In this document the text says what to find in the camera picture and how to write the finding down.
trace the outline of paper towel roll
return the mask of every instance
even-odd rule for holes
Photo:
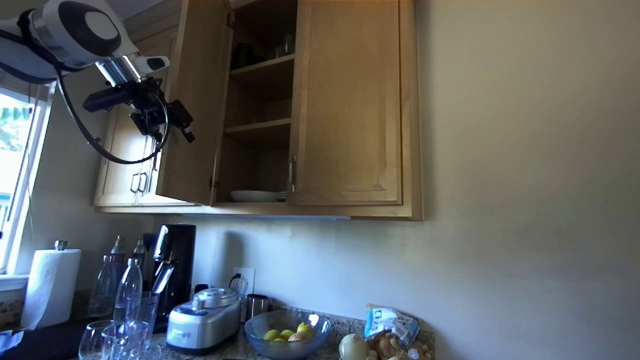
[[[69,319],[81,254],[78,249],[36,250],[20,326],[33,330]]]

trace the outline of bowl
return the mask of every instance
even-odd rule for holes
[[[316,335],[299,341],[269,341],[262,337],[271,329],[296,331],[301,323],[311,325]],[[316,352],[324,344],[331,323],[323,316],[304,311],[272,311],[249,319],[244,332],[251,347],[260,355],[274,360],[301,360]]]
[[[234,190],[231,199],[235,202],[276,202],[277,194],[273,192],[259,192],[253,190]]]

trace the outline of white plate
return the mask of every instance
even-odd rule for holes
[[[276,193],[252,190],[234,190],[231,199],[235,202],[276,202]]]

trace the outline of glass bowl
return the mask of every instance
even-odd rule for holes
[[[299,341],[270,341],[262,339],[269,330],[296,331],[298,325],[307,323],[315,336]],[[249,319],[244,332],[251,347],[260,355],[274,360],[302,360],[322,347],[329,335],[331,323],[323,316],[304,311],[272,311]]]

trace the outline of window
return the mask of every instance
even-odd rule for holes
[[[0,84],[0,274],[14,247],[17,255],[54,90],[25,87],[20,92]]]

